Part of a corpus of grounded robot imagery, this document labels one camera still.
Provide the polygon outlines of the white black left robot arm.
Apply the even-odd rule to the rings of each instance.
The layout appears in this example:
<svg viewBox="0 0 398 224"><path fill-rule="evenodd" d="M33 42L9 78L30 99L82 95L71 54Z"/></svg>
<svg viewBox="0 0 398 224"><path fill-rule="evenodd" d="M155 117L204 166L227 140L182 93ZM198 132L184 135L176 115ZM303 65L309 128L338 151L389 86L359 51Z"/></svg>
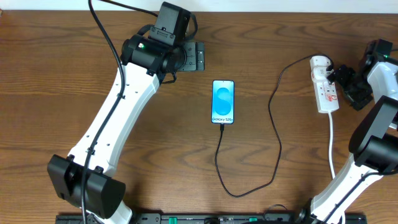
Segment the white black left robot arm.
<svg viewBox="0 0 398 224"><path fill-rule="evenodd" d="M85 135L67 156L52 156L47 172L59 198L81 210L57 223L129 223L124 183L116 180L121 151L140 113L167 74L202 71L205 46L194 41L194 13L164 2L154 24L139 29L114 51L112 88Z"/></svg>

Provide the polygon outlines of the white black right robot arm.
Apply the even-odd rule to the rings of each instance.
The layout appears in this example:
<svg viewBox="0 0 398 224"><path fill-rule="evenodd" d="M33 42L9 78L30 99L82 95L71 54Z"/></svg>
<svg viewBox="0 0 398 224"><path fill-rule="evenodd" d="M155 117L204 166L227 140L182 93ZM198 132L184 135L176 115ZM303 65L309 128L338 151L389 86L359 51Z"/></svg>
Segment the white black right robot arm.
<svg viewBox="0 0 398 224"><path fill-rule="evenodd" d="M371 184L397 174L397 137L387 133L397 128L397 60L390 56L393 44L378 39L368 43L359 70L342 65L333 69L326 56L310 60L315 87L327 101L338 84L357 111L371 101L373 108L355 129L349 141L349 158L320 194L300 212L299 223L339 223L345 210Z"/></svg>

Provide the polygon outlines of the blue Samsung smartphone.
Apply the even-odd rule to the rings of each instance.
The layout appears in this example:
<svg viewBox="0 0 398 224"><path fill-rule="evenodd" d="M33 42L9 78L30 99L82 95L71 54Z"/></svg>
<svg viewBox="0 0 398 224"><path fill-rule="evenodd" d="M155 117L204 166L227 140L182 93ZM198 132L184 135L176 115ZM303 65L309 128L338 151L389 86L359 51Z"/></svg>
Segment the blue Samsung smartphone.
<svg viewBox="0 0 398 224"><path fill-rule="evenodd" d="M212 86L211 122L234 123L234 81L214 80Z"/></svg>

